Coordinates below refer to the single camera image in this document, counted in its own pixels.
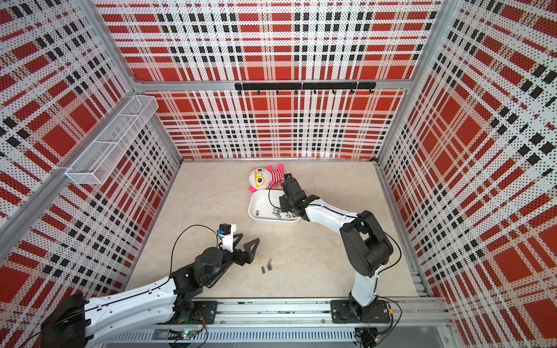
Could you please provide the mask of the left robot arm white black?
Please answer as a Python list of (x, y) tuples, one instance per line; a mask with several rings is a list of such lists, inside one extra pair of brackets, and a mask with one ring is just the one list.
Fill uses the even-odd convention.
[(141, 326), (169, 323), (181, 311), (194, 310), (193, 298), (210, 289), (232, 265), (251, 264), (259, 246), (253, 239), (243, 248), (238, 234), (232, 248), (207, 248), (194, 262), (143, 287), (87, 300), (73, 294), (41, 324), (41, 347), (95, 347)]

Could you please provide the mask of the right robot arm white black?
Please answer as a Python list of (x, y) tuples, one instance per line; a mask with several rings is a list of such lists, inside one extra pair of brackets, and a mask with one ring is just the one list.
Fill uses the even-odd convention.
[(351, 213), (316, 195), (308, 196), (289, 173), (280, 185), (283, 195), (279, 204), (283, 213), (324, 226), (342, 239), (347, 259), (355, 270), (354, 285), (348, 296), (348, 319), (369, 320), (374, 310), (384, 307), (384, 302), (377, 296), (377, 285), (380, 273), (387, 269), (394, 252), (388, 234), (371, 212)]

